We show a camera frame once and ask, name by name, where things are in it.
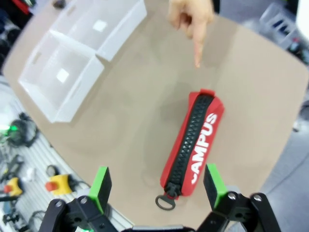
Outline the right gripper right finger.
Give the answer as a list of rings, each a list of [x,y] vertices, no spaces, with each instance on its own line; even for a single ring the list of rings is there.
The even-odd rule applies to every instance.
[[[228,191],[215,164],[206,165],[203,183],[211,212],[198,232],[223,232],[230,222],[239,222],[247,232],[275,231],[275,215],[265,194],[245,197]]]

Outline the person's right hand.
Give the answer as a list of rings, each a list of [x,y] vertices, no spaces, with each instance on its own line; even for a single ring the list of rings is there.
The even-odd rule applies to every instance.
[[[195,66],[200,67],[207,25],[214,18],[210,0],[170,0],[168,19],[175,29],[181,29],[194,43]]]

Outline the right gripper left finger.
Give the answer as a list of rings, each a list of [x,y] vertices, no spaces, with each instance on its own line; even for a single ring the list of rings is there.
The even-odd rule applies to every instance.
[[[108,167],[100,167],[90,191],[66,203],[61,199],[50,201],[43,217],[40,232],[112,232],[113,224],[104,213],[112,180]]]

